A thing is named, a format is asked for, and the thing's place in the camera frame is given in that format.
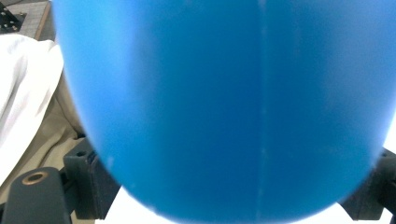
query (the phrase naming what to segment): blue plastic object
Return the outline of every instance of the blue plastic object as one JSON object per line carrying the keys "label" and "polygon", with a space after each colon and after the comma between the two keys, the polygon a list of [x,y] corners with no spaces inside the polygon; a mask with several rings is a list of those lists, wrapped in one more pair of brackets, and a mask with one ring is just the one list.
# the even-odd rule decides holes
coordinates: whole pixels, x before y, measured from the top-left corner
{"label": "blue plastic object", "polygon": [[291,221],[375,165],[396,102],[396,1],[53,5],[89,137],[159,215]]}

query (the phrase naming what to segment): blue rounded surface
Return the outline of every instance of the blue rounded surface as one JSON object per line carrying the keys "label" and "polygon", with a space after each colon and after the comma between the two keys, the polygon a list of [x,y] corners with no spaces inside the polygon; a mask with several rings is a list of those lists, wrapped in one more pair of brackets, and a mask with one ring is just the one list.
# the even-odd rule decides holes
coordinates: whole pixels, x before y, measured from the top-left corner
{"label": "blue rounded surface", "polygon": [[106,168],[183,223],[278,222],[345,197],[395,107],[396,2],[54,1]]}

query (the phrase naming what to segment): black object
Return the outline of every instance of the black object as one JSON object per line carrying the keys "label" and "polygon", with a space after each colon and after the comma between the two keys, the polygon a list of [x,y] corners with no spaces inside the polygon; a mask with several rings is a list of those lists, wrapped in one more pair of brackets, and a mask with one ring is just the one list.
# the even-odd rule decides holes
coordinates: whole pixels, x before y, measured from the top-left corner
{"label": "black object", "polygon": [[13,15],[8,8],[0,3],[0,34],[18,32],[26,17],[26,13]]}
{"label": "black object", "polygon": [[396,155],[385,149],[366,181],[341,204],[353,220],[379,220],[384,207],[396,214]]}
{"label": "black object", "polygon": [[85,139],[64,156],[61,171],[44,167],[15,179],[0,223],[70,224],[73,211],[78,219],[105,219],[119,189]]}

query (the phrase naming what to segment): white cloth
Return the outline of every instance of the white cloth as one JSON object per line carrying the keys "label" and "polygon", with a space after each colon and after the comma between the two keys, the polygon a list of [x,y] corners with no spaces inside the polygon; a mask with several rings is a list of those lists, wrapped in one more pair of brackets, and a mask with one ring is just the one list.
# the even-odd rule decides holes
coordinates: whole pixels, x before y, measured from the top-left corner
{"label": "white cloth", "polygon": [[63,67],[53,41],[0,35],[0,185],[34,138]]}

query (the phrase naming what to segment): khaki pants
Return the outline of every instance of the khaki pants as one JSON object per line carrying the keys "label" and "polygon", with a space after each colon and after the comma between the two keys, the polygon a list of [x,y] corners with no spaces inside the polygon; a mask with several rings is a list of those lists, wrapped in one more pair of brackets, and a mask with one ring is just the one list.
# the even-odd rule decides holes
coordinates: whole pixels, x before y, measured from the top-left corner
{"label": "khaki pants", "polygon": [[[84,131],[69,95],[64,76],[53,94],[43,121],[33,141],[0,187],[0,203],[7,201],[12,181],[33,169],[50,166],[58,170],[64,167],[63,156],[84,137]],[[94,223],[94,220],[77,220],[73,223]]]}

